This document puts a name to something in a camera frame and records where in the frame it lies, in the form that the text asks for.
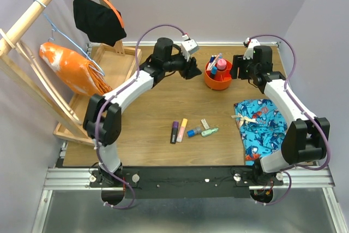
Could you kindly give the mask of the pink cap glue stick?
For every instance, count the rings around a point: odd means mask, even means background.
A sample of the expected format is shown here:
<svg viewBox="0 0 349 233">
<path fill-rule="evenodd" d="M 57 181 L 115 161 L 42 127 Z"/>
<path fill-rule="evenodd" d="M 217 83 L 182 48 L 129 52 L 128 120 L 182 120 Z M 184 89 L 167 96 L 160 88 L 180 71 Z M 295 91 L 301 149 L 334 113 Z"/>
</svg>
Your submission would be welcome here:
<svg viewBox="0 0 349 233">
<path fill-rule="evenodd" d="M 227 67 L 227 62 L 225 59 L 221 58 L 217 61 L 216 63 L 216 68 L 217 70 L 219 71 L 225 71 L 226 70 L 226 67 Z"/>
</svg>

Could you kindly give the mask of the pink cap white marker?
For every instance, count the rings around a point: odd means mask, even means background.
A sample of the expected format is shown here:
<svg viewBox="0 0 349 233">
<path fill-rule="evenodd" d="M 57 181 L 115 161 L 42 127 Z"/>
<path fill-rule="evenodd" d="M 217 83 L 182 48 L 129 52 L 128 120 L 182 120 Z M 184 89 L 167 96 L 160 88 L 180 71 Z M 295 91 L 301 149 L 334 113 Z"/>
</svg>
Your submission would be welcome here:
<svg viewBox="0 0 349 233">
<path fill-rule="evenodd" d="M 212 62 L 212 66 L 215 66 L 218 60 L 221 58 L 222 58 L 222 53 L 219 53 L 218 55 L 216 55 L 214 61 Z"/>
</svg>

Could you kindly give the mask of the blue cap black highlighter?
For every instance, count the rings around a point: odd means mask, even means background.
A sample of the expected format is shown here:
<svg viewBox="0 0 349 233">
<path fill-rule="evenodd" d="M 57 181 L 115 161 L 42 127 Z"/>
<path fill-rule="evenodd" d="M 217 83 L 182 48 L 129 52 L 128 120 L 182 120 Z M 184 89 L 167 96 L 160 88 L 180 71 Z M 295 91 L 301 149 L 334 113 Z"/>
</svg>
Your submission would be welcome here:
<svg viewBox="0 0 349 233">
<path fill-rule="evenodd" d="M 210 78 L 212 78 L 212 79 L 215 78 L 216 73 L 217 73 L 217 67 L 213 66 L 211 71 L 210 71 Z"/>
</svg>

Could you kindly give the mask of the blue cap white marker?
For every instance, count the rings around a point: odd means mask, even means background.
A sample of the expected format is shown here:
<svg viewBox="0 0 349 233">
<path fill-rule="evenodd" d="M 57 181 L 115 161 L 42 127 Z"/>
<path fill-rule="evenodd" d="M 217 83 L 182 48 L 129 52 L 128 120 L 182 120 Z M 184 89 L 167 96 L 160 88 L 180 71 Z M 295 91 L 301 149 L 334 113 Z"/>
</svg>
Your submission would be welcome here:
<svg viewBox="0 0 349 233">
<path fill-rule="evenodd" d="M 211 58 L 210 58 L 209 63 L 211 64 L 214 61 L 214 59 L 215 59 L 215 55 L 212 55 Z"/>
</svg>

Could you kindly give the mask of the orange round organizer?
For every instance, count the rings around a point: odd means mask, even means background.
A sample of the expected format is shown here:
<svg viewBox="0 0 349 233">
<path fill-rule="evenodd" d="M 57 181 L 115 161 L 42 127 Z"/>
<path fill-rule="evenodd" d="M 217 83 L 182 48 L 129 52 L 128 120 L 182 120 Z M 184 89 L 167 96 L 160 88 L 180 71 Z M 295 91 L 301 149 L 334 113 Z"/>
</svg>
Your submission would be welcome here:
<svg viewBox="0 0 349 233">
<path fill-rule="evenodd" d="M 210 78 L 210 71 L 207 70 L 208 64 L 206 66 L 206 69 L 204 71 L 204 82 L 205 84 L 213 90 L 221 91 L 224 89 L 227 89 L 231 82 L 232 78 L 230 75 L 230 69 L 232 68 L 232 63 L 227 61 L 227 67 L 225 71 L 219 71 L 217 70 L 215 78 Z"/>
</svg>

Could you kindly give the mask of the yellow cap pink highlighter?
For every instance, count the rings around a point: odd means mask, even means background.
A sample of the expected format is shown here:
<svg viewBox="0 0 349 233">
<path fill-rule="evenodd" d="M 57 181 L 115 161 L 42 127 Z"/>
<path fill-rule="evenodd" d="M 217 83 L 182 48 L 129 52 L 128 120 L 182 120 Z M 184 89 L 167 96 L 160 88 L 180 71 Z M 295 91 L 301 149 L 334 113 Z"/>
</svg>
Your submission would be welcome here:
<svg viewBox="0 0 349 233">
<path fill-rule="evenodd" d="M 182 122 L 179 127 L 179 131 L 177 134 L 176 142 L 178 143 L 182 142 L 187 123 L 188 123 L 188 120 L 186 118 L 182 119 Z"/>
</svg>

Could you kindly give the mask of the small beige eraser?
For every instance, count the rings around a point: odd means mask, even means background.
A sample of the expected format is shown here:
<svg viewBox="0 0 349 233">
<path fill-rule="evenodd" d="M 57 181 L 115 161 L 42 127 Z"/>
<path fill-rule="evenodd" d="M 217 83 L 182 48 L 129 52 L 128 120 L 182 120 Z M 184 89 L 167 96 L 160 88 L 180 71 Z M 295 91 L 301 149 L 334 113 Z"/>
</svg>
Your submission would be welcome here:
<svg viewBox="0 0 349 233">
<path fill-rule="evenodd" d="M 208 123 L 207 123 L 207 121 L 206 121 L 205 119 L 201 119 L 201 123 L 202 123 L 202 125 L 203 125 L 203 127 L 204 127 L 205 130 L 207 130 L 207 129 L 210 128 L 209 125 L 208 125 Z"/>
</svg>

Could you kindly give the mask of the purple cap black highlighter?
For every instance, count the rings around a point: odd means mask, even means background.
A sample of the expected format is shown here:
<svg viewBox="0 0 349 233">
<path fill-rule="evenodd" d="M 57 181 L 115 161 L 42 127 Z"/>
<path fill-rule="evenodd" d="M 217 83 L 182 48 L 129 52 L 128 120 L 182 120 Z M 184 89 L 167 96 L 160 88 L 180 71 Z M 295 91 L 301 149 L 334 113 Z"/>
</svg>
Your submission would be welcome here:
<svg viewBox="0 0 349 233">
<path fill-rule="evenodd" d="M 179 127 L 179 122 L 173 121 L 172 129 L 171 129 L 171 137 L 170 137 L 171 144 L 175 144 L 177 141 L 178 127 Z"/>
</svg>

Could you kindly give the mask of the blue cap grey glue stick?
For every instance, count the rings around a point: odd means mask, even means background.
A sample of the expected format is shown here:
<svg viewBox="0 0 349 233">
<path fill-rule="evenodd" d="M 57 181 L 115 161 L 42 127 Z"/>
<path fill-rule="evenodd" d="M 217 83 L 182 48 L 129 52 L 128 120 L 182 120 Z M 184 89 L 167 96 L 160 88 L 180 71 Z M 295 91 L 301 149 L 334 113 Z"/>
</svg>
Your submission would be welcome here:
<svg viewBox="0 0 349 233">
<path fill-rule="evenodd" d="M 189 138 L 191 138 L 191 137 L 193 137 L 193 136 L 195 136 L 195 135 L 199 135 L 199 134 L 201 134 L 201 133 L 202 133 L 201 127 L 196 127 L 196 128 L 191 129 L 191 130 L 188 130 L 188 131 L 187 131 L 187 136 L 188 136 Z"/>
</svg>

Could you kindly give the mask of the green highlighter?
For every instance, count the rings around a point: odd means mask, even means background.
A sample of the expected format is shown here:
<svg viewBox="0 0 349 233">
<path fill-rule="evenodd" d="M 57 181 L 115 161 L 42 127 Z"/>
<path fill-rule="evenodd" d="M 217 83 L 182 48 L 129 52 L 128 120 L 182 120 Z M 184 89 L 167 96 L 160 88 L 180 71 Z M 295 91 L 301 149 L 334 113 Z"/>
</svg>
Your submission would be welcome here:
<svg viewBox="0 0 349 233">
<path fill-rule="evenodd" d="M 210 136 L 210 135 L 216 133 L 218 130 L 219 130 L 219 128 L 207 129 L 207 130 L 201 132 L 201 136 L 202 137 Z"/>
</svg>

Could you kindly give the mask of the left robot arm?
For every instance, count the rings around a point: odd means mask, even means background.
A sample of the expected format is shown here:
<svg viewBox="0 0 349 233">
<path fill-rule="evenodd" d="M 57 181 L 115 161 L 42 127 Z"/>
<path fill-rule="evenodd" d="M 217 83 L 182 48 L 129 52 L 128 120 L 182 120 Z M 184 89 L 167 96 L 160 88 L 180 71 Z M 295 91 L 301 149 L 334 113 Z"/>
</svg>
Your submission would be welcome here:
<svg viewBox="0 0 349 233">
<path fill-rule="evenodd" d="M 126 82 L 104 95 L 93 95 L 87 106 L 83 128 L 94 142 L 102 180 L 110 187 L 122 182 L 122 163 L 116 141 L 122 130 L 122 113 L 141 94 L 156 86 L 166 73 L 179 72 L 184 79 L 201 75 L 193 54 L 197 42 L 184 36 L 180 45 L 159 38 L 153 52 Z"/>
</svg>

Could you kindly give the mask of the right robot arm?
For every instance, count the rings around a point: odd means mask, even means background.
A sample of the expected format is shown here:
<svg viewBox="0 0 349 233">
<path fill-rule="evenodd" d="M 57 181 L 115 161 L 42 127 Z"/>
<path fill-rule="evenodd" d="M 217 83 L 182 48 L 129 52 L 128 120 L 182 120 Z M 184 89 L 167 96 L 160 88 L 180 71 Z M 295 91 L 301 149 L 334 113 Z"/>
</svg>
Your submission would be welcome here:
<svg viewBox="0 0 349 233">
<path fill-rule="evenodd" d="M 273 69 L 270 46 L 253 39 L 243 55 L 235 55 L 232 79 L 248 80 L 266 95 L 265 99 L 245 100 L 234 106 L 245 161 L 252 167 L 251 179 L 258 185 L 271 174 L 294 166 L 316 171 L 307 162 L 330 160 L 330 124 L 309 111 L 289 87 L 289 79 Z"/>
</svg>

